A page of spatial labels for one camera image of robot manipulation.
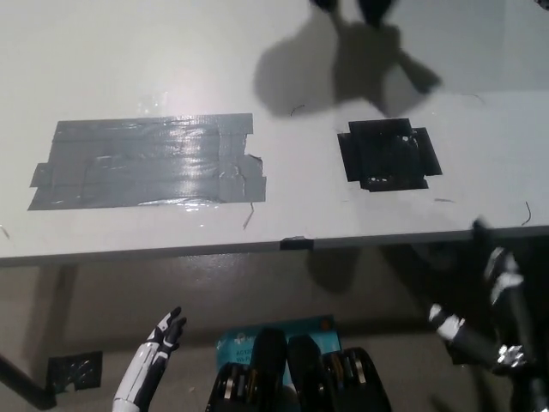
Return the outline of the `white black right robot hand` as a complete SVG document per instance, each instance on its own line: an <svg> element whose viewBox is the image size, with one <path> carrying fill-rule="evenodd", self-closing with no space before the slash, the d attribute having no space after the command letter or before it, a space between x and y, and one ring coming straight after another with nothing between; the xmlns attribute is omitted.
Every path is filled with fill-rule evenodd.
<svg viewBox="0 0 549 412"><path fill-rule="evenodd" d="M481 219L472 225L473 245L483 257L483 280L488 287L497 341L482 336L464 318L433 304L428 322L448 346L500 375L534 370L539 363L532 316L524 297L524 276L513 252L497 245Z"/></svg>

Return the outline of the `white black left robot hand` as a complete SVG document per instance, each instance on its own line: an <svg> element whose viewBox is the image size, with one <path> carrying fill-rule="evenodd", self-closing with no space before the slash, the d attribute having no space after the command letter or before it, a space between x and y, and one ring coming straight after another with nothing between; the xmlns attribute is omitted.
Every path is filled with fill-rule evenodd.
<svg viewBox="0 0 549 412"><path fill-rule="evenodd" d="M178 306L154 327L130 362L114 395L112 412L148 411L174 351L179 348L187 318Z"/></svg>

